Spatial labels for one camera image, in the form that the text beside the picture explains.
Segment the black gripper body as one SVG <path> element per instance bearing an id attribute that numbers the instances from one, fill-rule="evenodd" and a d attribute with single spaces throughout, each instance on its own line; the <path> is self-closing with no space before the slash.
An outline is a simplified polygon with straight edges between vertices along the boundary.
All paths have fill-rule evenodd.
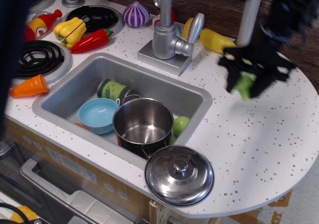
<path id="1" fill-rule="evenodd" d="M 225 48 L 224 56 L 220 58 L 218 64 L 225 68 L 227 65 L 236 65 L 241 72 L 256 76 L 263 71 L 271 70 L 275 73 L 275 80 L 286 81 L 290 71 L 297 65 L 278 54 L 281 46 L 281 40 L 276 40 L 261 29 L 257 29 L 247 46 Z"/>

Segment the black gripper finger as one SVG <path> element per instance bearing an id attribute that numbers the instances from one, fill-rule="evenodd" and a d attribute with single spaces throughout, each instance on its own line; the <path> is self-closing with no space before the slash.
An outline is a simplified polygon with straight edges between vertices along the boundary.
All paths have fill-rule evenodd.
<path id="1" fill-rule="evenodd" d="M 263 71 L 259 74 L 250 88 L 250 98 L 259 96 L 275 80 L 274 72 L 271 70 Z"/>
<path id="2" fill-rule="evenodd" d="M 231 93 L 239 79 L 241 78 L 241 69 L 236 65 L 227 65 L 228 71 L 226 91 Z"/>

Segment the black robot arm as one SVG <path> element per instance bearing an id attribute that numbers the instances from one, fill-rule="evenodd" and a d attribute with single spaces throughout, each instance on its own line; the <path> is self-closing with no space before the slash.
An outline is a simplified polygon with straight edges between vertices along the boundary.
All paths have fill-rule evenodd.
<path id="1" fill-rule="evenodd" d="M 294 32 L 306 40 L 306 28 L 317 16 L 319 0 L 273 0 L 270 13 L 253 32 L 249 44 L 224 48 L 218 64 L 228 71 L 226 91 L 243 99 L 259 96 L 276 80 L 285 82 L 297 65 L 278 52 Z"/>

